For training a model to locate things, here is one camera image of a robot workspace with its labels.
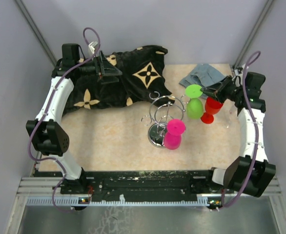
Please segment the red wine glass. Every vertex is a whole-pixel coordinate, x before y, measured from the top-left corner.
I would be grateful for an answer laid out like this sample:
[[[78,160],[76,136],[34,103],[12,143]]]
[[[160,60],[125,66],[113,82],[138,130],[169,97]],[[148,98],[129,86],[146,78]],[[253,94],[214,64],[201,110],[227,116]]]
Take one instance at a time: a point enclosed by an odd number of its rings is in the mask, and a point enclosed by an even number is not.
[[[216,101],[215,99],[208,97],[205,103],[205,112],[201,117],[201,121],[205,124],[211,124],[214,121],[214,115],[217,114],[223,107],[223,103]]]

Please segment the green wine glass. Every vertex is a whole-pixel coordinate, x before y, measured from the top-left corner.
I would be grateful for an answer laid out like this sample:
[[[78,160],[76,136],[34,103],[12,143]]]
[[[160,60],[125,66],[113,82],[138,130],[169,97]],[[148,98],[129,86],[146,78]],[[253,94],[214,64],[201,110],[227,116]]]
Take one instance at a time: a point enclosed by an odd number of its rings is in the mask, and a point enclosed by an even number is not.
[[[204,114],[204,107],[200,100],[202,94],[200,85],[192,84],[186,87],[185,95],[190,98],[186,105],[186,114],[190,119],[200,119]]]

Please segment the clear wine glass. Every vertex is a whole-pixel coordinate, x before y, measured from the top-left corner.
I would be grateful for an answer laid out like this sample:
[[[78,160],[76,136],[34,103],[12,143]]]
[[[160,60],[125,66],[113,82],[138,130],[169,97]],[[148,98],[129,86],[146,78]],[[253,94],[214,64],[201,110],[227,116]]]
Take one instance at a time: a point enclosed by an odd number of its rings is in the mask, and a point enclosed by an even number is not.
[[[228,111],[225,112],[225,127],[227,129],[239,125],[239,119],[237,116],[237,108],[232,105]]]

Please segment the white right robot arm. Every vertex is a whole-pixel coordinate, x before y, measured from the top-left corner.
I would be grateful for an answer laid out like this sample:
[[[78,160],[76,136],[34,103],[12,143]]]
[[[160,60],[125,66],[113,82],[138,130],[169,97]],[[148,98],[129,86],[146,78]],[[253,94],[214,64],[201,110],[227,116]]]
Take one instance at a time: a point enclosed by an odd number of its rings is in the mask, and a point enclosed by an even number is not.
[[[248,72],[240,86],[236,85],[233,77],[227,76],[216,84],[202,88],[202,92],[215,101],[233,101],[240,123],[240,154],[226,169],[212,170],[212,176],[204,184],[211,193],[216,193],[222,186],[239,191],[252,167],[243,192],[260,197],[276,174],[276,166],[269,163],[263,140],[266,102],[260,98],[260,94],[265,80],[262,74]]]

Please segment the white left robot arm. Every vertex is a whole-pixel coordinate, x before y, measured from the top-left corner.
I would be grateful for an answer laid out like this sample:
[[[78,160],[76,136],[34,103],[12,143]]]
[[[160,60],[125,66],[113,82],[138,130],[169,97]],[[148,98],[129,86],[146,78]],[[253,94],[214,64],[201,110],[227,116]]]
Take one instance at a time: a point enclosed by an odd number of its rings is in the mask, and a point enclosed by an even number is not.
[[[75,43],[62,45],[62,58],[52,72],[51,86],[43,107],[34,120],[26,123],[29,134],[28,148],[42,153],[62,170],[63,180],[79,194],[88,189],[82,167],[69,152],[69,136],[61,127],[61,118],[74,84],[81,76],[95,76],[100,84],[118,82],[122,72],[114,67],[94,41],[89,44],[90,57],[80,62],[80,46]]]

